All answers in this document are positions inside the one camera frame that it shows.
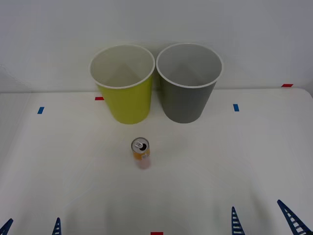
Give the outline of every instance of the yellow-green cup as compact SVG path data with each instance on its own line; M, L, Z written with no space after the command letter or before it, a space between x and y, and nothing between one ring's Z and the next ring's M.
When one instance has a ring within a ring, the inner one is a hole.
M120 45L100 51L89 70L113 117L135 124L150 110L155 59L145 48Z

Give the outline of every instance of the blue tape marker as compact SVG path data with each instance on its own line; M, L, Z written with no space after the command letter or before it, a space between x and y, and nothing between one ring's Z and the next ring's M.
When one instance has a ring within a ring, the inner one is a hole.
M37 114L42 114L43 110L44 110L44 107L40 107Z
M238 104L233 104L233 105L234 105L234 111L235 111L235 112L239 112Z

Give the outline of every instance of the red tape marker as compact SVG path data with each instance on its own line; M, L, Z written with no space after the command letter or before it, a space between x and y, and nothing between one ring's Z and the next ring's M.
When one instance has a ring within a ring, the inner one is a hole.
M292 87L293 84L283 84L282 87Z

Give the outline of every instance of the cup rim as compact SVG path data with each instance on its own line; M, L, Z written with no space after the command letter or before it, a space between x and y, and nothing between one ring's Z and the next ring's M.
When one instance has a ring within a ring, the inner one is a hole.
M219 75L215 80L213 80L213 81L210 82L210 83L201 85L201 86L185 86L185 85L181 85L181 84L178 84L178 83L176 83L176 82L171 81L170 79L168 79L166 76L164 76L164 75L161 73L161 71L160 71L160 69L159 69L159 67L158 67L158 60L159 60L161 54L162 54L164 51L166 51L167 49L171 48L171 47L176 47L176 46L186 45L186 44L203 47L203 48L205 48L205 49L208 49L208 50L212 51L214 54L217 55L217 57L219 58L219 60L220 60L220 62L221 62L221 64L222 64L222 69L221 69L220 75ZM194 89L194 88L202 88L202 87L210 86L210 85L214 84L215 82L217 82L217 80L218 80L220 77L222 77L222 75L223 75L223 73L224 73L224 68L225 68L225 65L224 65L223 59L221 58L221 56L220 56L218 53L216 53L215 50L213 50L213 49L211 49L211 48L209 48L209 47L206 47L206 46L204 46L204 45L198 44L198 43L175 43L175 44L173 44L173 45L170 45L170 46L164 48L164 49L157 55L157 58L156 58L156 69L157 69L158 73L161 75L161 77L162 77L164 80L166 80L167 82L169 82L169 83L171 83L171 84L173 84L173 85L175 85L175 86L183 87L183 88L191 88L191 89Z
M138 47L138 48L140 48L140 49L145 50L145 51L151 56L153 66L152 66L152 69L151 69L151 71L149 72L149 74L148 74L144 79L140 80L139 82L134 83L134 84L131 84L131 85L129 85L129 86L124 86L124 87L111 87L111 86L107 86L107 85L104 85L104 84L98 82L96 79L94 79L94 77L93 77L92 74L91 74L91 64L92 64L93 60L94 60L99 54L101 54L102 52L104 52L104 51L106 51L106 50L112 49L112 48L114 48L114 47L122 47L122 46ZM112 46L112 47L106 47L106 48L104 48L104 49L98 51L97 53L95 53L95 55L92 57L92 60L90 61L89 66L88 66L89 74L90 74L90 76L93 78L93 80L95 81L95 83L96 83L97 85L99 85L99 86L101 86L101 87L104 87L104 88L108 88L108 89L114 89L114 90L127 89L127 88L131 88L131 87L134 87L134 86L137 86L137 85L143 83L144 81L146 81L146 80L151 76L151 74L153 73L153 71L155 70L155 68L156 68L156 61L155 61L155 58L154 58L154 56L152 55L152 53L151 53L148 49L146 49L146 48L144 48L144 47L142 47L142 46L134 45L134 44L120 44L120 45L115 45L115 46Z

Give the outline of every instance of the paper cup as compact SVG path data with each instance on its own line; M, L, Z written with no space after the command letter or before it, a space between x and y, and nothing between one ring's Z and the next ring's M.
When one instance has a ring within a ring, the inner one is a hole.
M189 123L200 117L224 65L213 50L180 43L161 51L156 68L165 114L175 122Z
M94 57L89 70L113 117L123 124L135 124L150 110L153 55L145 48L120 45Z

